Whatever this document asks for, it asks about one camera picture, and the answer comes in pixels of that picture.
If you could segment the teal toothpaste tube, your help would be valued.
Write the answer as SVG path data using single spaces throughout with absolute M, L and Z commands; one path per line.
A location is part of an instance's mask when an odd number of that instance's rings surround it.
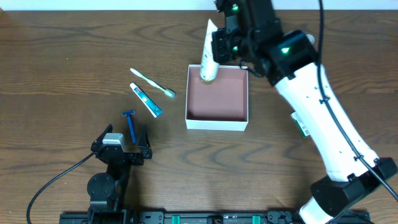
M 146 95 L 146 93 L 134 82 L 129 85 L 132 91 L 137 95 L 137 97 L 142 101 L 145 107 L 150 111 L 154 118 L 157 118 L 163 113 L 163 111 Z

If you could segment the blue soap pump bottle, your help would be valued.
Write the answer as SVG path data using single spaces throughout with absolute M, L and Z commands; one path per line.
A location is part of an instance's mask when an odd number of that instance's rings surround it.
M 315 43 L 315 38 L 314 38 L 313 35 L 307 34 L 306 36 L 307 36 L 307 39 L 310 41 L 311 44 L 314 44 L 314 43 Z

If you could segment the green soap bar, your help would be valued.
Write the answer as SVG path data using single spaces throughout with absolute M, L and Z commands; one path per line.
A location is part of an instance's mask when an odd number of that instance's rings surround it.
M 299 114 L 297 112 L 293 112 L 290 116 L 293 119 L 293 121 L 295 122 L 295 124 L 297 125 L 297 127 L 299 128 L 302 137 L 303 138 L 309 137 L 310 136 L 310 132 L 307 129 L 307 127 L 304 124 L 304 122 L 302 121 L 302 119 L 299 116 Z

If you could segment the white lotion tube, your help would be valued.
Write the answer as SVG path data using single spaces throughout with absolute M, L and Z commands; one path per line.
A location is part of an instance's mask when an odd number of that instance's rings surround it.
M 217 31 L 217 26 L 214 25 L 211 19 L 208 20 L 205 41 L 203 45 L 203 53 L 200 65 L 200 78 L 203 83 L 210 84 L 217 76 L 219 63 L 213 59 L 212 50 L 212 33 Z

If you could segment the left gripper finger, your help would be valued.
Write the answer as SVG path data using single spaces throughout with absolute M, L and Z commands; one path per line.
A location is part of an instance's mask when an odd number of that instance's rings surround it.
M 150 153 L 150 143 L 147 137 L 147 126 L 143 126 L 138 142 L 138 148 L 141 153 Z
M 108 133 L 112 133 L 113 132 L 113 125 L 109 124 L 105 130 L 95 139 L 94 143 L 95 144 L 102 144 L 103 143 L 103 139 L 104 137 L 108 134 Z

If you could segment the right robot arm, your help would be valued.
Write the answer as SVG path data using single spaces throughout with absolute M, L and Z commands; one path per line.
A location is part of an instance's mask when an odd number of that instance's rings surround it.
M 298 212 L 300 223 L 331 223 L 350 207 L 387 187 L 397 173 L 390 157 L 379 157 L 361 138 L 336 98 L 322 65 L 322 48 L 301 30 L 284 32 L 270 1 L 218 0 L 225 26 L 212 34 L 214 61 L 252 64 L 299 115 L 325 165 L 326 176 L 311 187 Z

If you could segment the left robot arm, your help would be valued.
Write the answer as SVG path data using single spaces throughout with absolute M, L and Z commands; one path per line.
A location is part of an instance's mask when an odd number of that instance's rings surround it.
M 142 166 L 152 158 L 144 126 L 138 142 L 139 152 L 126 152 L 121 133 L 109 125 L 91 145 L 95 157 L 107 165 L 106 172 L 95 174 L 87 184 L 90 196 L 88 223 L 137 223 L 132 212 L 123 207 L 132 166 Z

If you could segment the blue disposable razor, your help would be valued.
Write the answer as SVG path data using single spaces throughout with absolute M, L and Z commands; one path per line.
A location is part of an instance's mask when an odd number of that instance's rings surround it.
M 135 113 L 136 113 L 135 110 L 129 110 L 129 111 L 125 111 L 121 114 L 122 116 L 125 116 L 127 118 L 127 125 L 129 127 L 129 132 L 130 132 L 130 136 L 131 136 L 131 140 L 132 140 L 133 144 L 135 144 L 137 141 L 136 133 L 134 130 L 134 124 L 133 124 L 133 120 L 132 120 L 132 116 Z

